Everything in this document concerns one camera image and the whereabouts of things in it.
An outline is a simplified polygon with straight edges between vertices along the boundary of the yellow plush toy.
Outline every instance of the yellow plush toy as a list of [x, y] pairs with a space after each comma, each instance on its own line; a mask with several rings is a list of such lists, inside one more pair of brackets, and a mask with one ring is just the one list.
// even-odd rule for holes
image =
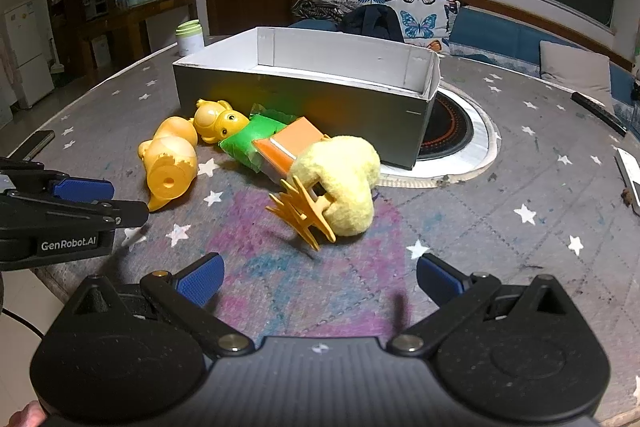
[[183, 195], [198, 172], [195, 147], [198, 135], [189, 120], [172, 116], [164, 120], [152, 140], [138, 146], [146, 170], [148, 202], [153, 212]]
[[[319, 250], [311, 225], [332, 243], [336, 235], [357, 235], [370, 227], [371, 189], [379, 175], [380, 158], [369, 142], [354, 136], [325, 138], [297, 157], [282, 181], [287, 192], [279, 198], [270, 194], [276, 207], [267, 209]], [[314, 198], [309, 191], [317, 184], [326, 193]]]
[[244, 114], [234, 111], [224, 100], [211, 102], [200, 99], [196, 107], [198, 109], [190, 122], [204, 143], [218, 143], [238, 133], [249, 123]]

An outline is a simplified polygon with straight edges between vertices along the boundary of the orange block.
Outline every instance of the orange block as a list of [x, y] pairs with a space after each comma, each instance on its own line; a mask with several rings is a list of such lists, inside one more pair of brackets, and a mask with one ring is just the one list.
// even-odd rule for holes
[[271, 166], [286, 177], [293, 161], [324, 135], [306, 118], [298, 118], [270, 138], [254, 140], [255, 148]]

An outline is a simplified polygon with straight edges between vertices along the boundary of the human hand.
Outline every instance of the human hand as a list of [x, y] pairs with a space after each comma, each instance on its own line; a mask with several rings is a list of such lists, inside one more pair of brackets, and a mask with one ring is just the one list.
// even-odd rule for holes
[[12, 414], [6, 427], [38, 427], [46, 419], [47, 415], [40, 403], [34, 400], [21, 411]]

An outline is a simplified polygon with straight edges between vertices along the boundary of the blue gripper pad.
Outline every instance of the blue gripper pad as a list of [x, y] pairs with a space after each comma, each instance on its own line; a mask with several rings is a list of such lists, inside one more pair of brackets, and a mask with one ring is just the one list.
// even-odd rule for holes
[[415, 276], [420, 289], [440, 307], [465, 292], [462, 281], [425, 257], [418, 259]]
[[106, 180], [88, 180], [84, 178], [65, 178], [53, 185], [51, 194], [62, 200], [76, 203], [113, 200], [115, 189]]
[[221, 255], [215, 255], [180, 279], [176, 289], [202, 308], [220, 289], [224, 278], [225, 262]]

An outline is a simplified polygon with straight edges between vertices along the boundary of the metal screw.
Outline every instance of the metal screw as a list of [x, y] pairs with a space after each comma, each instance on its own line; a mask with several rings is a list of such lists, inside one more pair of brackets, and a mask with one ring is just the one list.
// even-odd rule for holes
[[424, 341], [420, 337], [416, 337], [415, 335], [398, 335], [393, 339], [391, 344], [398, 351], [412, 353], [424, 346]]
[[219, 338], [218, 345], [226, 351], [241, 351], [249, 345], [249, 339], [237, 333], [227, 333]]

